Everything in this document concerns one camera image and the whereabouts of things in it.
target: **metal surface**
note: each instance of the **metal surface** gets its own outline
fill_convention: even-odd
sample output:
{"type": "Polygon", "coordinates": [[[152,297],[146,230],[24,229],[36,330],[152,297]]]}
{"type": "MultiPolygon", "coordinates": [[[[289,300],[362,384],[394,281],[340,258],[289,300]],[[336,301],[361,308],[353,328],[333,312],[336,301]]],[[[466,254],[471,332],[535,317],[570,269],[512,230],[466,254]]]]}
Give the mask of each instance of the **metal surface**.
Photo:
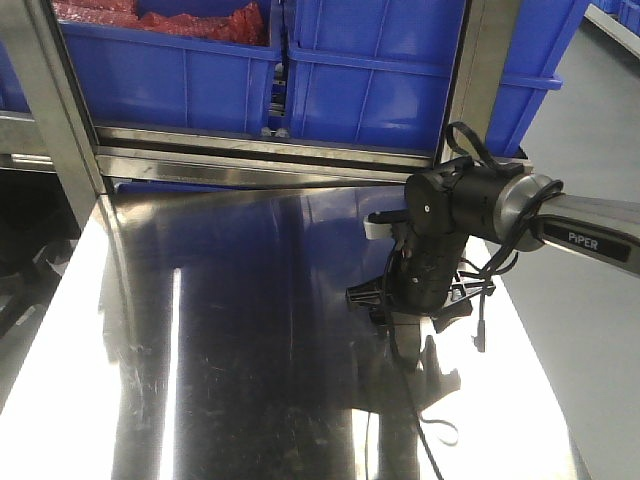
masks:
{"type": "Polygon", "coordinates": [[[436,163],[452,156],[444,140],[444,127],[449,123],[463,121],[481,139],[486,137],[521,4],[522,0],[468,2],[467,28],[463,25],[436,163]]]}
{"type": "Polygon", "coordinates": [[[26,113],[0,111],[0,154],[47,155],[33,117],[26,113]]]}
{"type": "Polygon", "coordinates": [[[535,221],[545,243],[640,276],[640,203],[560,195],[541,205],[535,221]],[[561,234],[551,234],[553,226],[561,234]]]}
{"type": "Polygon", "coordinates": [[[624,48],[640,58],[640,37],[595,5],[589,5],[585,17],[624,48]]]}
{"type": "Polygon", "coordinates": [[[0,2],[0,39],[25,92],[79,225],[105,193],[97,137],[48,0],[0,2]]]}
{"type": "MultiPolygon", "coordinates": [[[[496,201],[493,213],[493,225],[500,240],[504,241],[507,238],[527,202],[551,181],[551,178],[546,175],[534,173],[518,176],[504,187],[496,201]]],[[[533,238],[530,232],[526,232],[516,249],[521,252],[531,252],[540,247],[542,243],[533,238]]]]}
{"type": "Polygon", "coordinates": [[[49,157],[40,155],[0,155],[0,170],[55,173],[49,157]]]}
{"type": "MultiPolygon", "coordinates": [[[[344,299],[390,248],[363,217],[401,206],[400,187],[102,198],[0,415],[0,475],[434,478],[386,340],[344,299]]],[[[459,430],[424,424],[443,475],[588,479],[498,285],[486,354],[475,319],[436,339],[462,379],[422,412],[459,430]]]]}
{"type": "Polygon", "coordinates": [[[104,175],[243,186],[354,185],[363,182],[402,183],[409,172],[368,170],[293,161],[231,158],[202,154],[100,147],[104,175]]]}
{"type": "Polygon", "coordinates": [[[218,154],[235,152],[235,155],[278,155],[281,158],[331,162],[347,161],[354,164],[385,164],[397,167],[424,168],[431,165],[431,158],[422,153],[412,153],[393,149],[366,149],[362,146],[341,145],[327,142],[289,140],[283,138],[255,139],[246,135],[232,133],[200,132],[197,130],[151,130],[141,127],[97,126],[101,143],[110,146],[129,146],[137,148],[167,149],[202,148],[217,151],[218,154]]]}

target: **stainless steel post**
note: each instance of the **stainless steel post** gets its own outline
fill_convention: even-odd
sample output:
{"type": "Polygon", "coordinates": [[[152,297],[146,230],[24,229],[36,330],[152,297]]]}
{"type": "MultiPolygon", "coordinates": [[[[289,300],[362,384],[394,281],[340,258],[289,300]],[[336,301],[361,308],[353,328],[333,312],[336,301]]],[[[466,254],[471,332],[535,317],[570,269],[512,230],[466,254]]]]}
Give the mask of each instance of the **stainless steel post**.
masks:
{"type": "Polygon", "coordinates": [[[78,224],[106,193],[97,136],[48,0],[0,2],[0,39],[25,92],[78,224]]]}
{"type": "Polygon", "coordinates": [[[486,137],[521,4],[522,0],[467,0],[436,164],[451,158],[444,142],[449,123],[461,120],[481,139],[486,137]]]}

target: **gray floor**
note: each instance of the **gray floor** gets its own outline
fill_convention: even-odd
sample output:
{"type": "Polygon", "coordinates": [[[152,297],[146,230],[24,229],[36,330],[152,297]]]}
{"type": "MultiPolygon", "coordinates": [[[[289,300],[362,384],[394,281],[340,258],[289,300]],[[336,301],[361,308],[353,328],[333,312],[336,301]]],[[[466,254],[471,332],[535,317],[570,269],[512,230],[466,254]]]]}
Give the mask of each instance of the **gray floor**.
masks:
{"type": "MultiPolygon", "coordinates": [[[[536,170],[640,202],[640,61],[586,22],[559,73],[523,143],[536,170]]],[[[638,478],[640,280],[551,247],[504,280],[594,479],[638,478]]]]}

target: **robotic arm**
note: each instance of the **robotic arm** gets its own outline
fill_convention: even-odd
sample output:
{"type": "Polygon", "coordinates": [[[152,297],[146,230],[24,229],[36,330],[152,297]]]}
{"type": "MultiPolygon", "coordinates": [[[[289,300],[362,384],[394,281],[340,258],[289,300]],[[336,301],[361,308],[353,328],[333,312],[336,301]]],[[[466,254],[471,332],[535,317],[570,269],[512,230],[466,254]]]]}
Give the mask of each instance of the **robotic arm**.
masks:
{"type": "Polygon", "coordinates": [[[640,204],[563,194],[560,181],[497,163],[461,123],[449,126],[447,141],[461,156],[411,176],[407,210],[367,217],[367,237],[391,233],[396,246],[382,277],[347,290],[351,306],[369,307],[374,321],[383,309],[430,316],[441,332],[471,314],[471,297],[492,293],[491,276],[509,268],[512,251],[544,244],[640,275],[640,204]],[[458,146],[455,130],[479,160],[458,146]],[[476,273],[458,270],[470,235],[501,245],[476,273]]]}

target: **stainless steel table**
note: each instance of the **stainless steel table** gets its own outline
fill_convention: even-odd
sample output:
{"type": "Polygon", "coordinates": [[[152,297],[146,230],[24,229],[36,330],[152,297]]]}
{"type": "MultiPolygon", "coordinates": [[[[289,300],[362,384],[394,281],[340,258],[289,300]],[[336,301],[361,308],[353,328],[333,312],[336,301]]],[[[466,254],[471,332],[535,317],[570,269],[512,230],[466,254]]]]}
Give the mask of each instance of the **stainless steel table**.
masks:
{"type": "MultiPolygon", "coordinates": [[[[0,416],[2,478],[435,478],[387,340],[344,299],[390,248],[363,216],[402,204],[399,187],[101,197],[0,416]]],[[[408,375],[421,416],[458,429],[424,424],[434,456],[446,479],[588,479],[497,283],[487,353],[474,318],[435,339],[460,390],[429,406],[426,360],[408,375]]]]}

